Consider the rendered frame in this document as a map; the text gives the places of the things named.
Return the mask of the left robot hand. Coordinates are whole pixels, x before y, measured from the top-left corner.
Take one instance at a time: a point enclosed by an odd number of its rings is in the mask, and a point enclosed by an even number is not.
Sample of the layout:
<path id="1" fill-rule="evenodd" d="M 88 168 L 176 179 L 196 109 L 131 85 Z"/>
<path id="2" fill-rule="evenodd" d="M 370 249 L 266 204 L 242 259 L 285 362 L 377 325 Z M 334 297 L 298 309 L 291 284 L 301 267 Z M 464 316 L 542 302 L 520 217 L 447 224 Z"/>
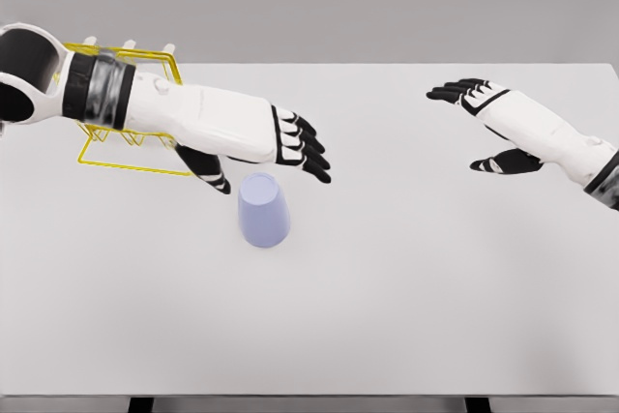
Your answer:
<path id="1" fill-rule="evenodd" d="M 175 151 L 189 170 L 218 192 L 229 194 L 220 157 L 300 168 L 329 184 L 330 164 L 315 128 L 299 114 L 233 91 L 184 86 Z"/>

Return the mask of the lavender cup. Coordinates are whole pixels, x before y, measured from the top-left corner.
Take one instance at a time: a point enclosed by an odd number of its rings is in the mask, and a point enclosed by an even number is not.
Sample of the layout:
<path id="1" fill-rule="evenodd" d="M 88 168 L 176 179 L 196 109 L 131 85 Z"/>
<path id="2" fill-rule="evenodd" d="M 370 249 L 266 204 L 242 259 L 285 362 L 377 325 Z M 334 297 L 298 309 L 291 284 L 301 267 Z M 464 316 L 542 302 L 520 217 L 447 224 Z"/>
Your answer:
<path id="1" fill-rule="evenodd" d="M 274 176 L 255 172 L 244 178 L 238 192 L 238 218 L 244 239 L 255 247 L 271 248 L 287 237 L 289 209 Z"/>

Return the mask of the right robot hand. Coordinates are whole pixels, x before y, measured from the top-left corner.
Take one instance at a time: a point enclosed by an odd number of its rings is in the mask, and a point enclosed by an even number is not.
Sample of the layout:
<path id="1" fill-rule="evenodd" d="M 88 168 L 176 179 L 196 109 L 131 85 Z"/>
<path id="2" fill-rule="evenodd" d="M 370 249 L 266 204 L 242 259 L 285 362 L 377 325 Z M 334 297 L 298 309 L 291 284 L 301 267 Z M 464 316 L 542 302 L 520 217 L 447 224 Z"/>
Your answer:
<path id="1" fill-rule="evenodd" d="M 480 78 L 446 82 L 427 92 L 427 98 L 464 109 L 514 147 L 470 163 L 474 171 L 516 175 L 540 170 L 552 151 L 552 132 L 560 117 L 525 94 Z"/>

